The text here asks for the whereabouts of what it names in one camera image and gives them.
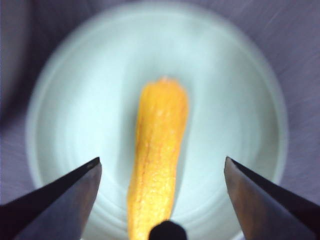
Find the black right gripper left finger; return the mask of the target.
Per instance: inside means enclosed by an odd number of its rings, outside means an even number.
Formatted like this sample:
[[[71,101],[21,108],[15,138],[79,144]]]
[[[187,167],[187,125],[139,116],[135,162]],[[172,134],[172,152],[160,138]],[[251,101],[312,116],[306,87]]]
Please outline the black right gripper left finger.
[[[79,240],[102,176],[98,157],[0,207],[2,240]]]

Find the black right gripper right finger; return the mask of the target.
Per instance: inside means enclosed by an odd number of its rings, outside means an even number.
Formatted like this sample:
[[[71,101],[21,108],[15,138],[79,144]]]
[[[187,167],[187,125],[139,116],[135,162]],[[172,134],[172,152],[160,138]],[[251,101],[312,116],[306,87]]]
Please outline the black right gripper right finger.
[[[247,240],[318,240],[319,205],[226,157],[227,192]]]

